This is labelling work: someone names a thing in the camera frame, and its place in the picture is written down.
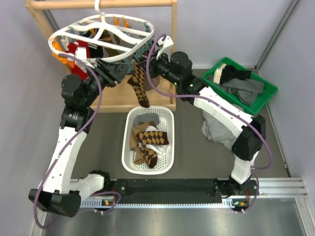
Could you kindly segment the white oval clip hanger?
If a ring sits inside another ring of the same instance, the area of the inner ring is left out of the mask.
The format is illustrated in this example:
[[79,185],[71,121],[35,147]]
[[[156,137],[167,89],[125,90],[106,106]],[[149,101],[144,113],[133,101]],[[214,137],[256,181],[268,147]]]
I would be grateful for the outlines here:
[[[94,9],[98,13],[90,17],[83,18],[75,23],[72,23],[56,32],[54,32],[48,39],[48,45],[52,53],[58,55],[62,50],[54,45],[57,37],[62,39],[75,39],[85,42],[90,42],[101,47],[114,49],[119,51],[117,56],[104,58],[105,62],[117,62],[126,59],[136,53],[139,49],[146,45],[146,43],[154,36],[154,26],[141,18],[130,17],[121,14],[106,14],[100,10],[100,1],[94,1]],[[108,23],[109,19],[117,20],[131,20],[143,23],[144,30],[131,29],[115,24]],[[120,40],[132,45],[131,48],[123,47],[109,42],[101,41],[101,36],[104,31],[117,36]]]

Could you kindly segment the brown argyle sock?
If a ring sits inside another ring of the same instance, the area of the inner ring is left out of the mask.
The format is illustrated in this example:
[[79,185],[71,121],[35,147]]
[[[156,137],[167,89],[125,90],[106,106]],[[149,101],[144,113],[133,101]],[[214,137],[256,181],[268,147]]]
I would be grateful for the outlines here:
[[145,71],[138,64],[134,64],[134,74],[128,79],[127,83],[132,86],[135,95],[137,97],[138,103],[144,108],[150,106],[150,102],[146,96],[146,91],[144,88]]
[[145,131],[138,134],[138,138],[142,141],[142,155],[147,166],[152,169],[156,166],[158,159],[157,153],[146,147],[147,144],[153,145],[170,145],[167,137],[167,132],[163,131]]

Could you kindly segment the tan ribbed sock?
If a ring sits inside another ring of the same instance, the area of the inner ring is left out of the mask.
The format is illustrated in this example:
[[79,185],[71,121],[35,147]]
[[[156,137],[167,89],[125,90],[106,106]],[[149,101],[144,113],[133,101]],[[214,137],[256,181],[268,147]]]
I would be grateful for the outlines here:
[[144,159],[144,157],[142,155],[141,148],[140,147],[136,147],[135,151],[136,151],[136,158],[134,160],[134,164],[135,165],[143,164],[145,162],[145,159]]

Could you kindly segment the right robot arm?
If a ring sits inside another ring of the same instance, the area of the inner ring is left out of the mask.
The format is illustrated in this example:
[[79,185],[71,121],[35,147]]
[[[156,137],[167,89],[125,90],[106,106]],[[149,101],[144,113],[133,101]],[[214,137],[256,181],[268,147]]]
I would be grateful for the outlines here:
[[148,78],[162,76],[177,87],[176,94],[167,94],[153,87],[159,94],[187,101],[227,128],[235,138],[231,147],[234,166],[228,186],[237,195],[246,191],[256,169],[254,162],[262,146],[267,144],[265,118],[251,116],[220,97],[192,73],[190,60],[184,52],[175,52],[170,59],[167,54],[157,57],[155,53],[149,53],[145,70]]

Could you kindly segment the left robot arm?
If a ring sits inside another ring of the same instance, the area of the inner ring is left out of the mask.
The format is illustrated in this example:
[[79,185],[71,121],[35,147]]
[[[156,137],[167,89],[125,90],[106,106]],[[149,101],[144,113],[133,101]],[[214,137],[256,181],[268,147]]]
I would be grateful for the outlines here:
[[85,80],[76,74],[63,78],[61,86],[65,107],[57,145],[44,182],[29,192],[35,210],[73,217],[81,203],[95,192],[106,195],[111,191],[110,175],[104,171],[91,171],[87,177],[77,181],[72,181],[71,175],[97,113],[91,105],[105,87],[115,87],[132,67],[127,62],[107,63],[96,59],[94,65],[87,68]]

